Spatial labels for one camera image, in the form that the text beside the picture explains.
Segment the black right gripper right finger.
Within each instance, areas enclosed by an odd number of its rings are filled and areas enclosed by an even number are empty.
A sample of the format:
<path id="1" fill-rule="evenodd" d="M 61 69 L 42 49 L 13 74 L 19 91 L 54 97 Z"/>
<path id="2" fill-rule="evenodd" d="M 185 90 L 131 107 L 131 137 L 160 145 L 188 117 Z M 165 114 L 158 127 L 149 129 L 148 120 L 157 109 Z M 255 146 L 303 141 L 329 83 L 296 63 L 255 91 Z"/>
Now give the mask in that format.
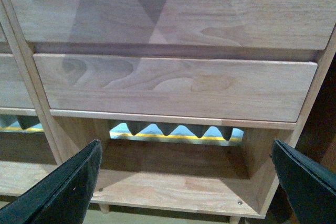
<path id="1" fill-rule="evenodd" d="M 271 159 L 298 221 L 335 223 L 335 173 L 280 140 Z"/>

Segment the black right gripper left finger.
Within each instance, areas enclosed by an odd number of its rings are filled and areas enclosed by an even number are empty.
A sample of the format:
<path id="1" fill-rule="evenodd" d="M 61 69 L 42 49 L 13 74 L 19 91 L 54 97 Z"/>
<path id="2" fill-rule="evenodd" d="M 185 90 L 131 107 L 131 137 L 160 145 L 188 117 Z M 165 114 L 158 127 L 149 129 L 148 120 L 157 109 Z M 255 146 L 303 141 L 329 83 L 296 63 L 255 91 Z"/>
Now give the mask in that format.
<path id="1" fill-rule="evenodd" d="M 102 145 L 93 140 L 13 202 L 1 223 L 83 223 L 95 190 Z"/>

